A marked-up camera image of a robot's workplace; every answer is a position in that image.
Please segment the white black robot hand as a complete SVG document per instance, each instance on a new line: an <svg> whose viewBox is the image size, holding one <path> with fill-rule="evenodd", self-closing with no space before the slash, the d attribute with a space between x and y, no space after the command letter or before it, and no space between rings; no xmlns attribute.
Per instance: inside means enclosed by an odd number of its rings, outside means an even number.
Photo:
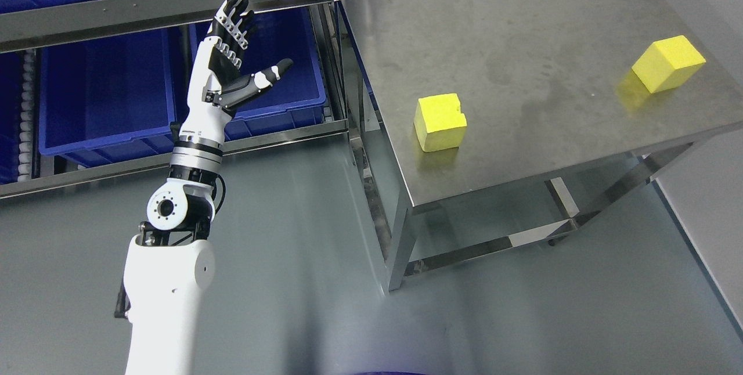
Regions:
<svg viewBox="0 0 743 375"><path fill-rule="evenodd" d="M222 145L225 125L231 119L225 112L236 111L269 92L294 65L292 59L282 59L230 83L228 77L239 73L255 30L254 13L247 11L248 4L249 0L223 1L212 18L209 37L197 47L187 90L189 111L181 125L182 140L191 137Z"/></svg>

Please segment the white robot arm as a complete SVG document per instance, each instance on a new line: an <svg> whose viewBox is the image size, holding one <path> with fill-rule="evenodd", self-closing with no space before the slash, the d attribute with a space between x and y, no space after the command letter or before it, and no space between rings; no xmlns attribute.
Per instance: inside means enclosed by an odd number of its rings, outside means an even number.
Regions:
<svg viewBox="0 0 743 375"><path fill-rule="evenodd" d="M242 74L255 27L248 0L225 0L197 47L186 119L171 124L169 174L146 204L128 245L114 316L132 325L127 374L191 374L197 320L215 274L208 240L225 127L238 108L266 94L293 65L283 59Z"/></svg>

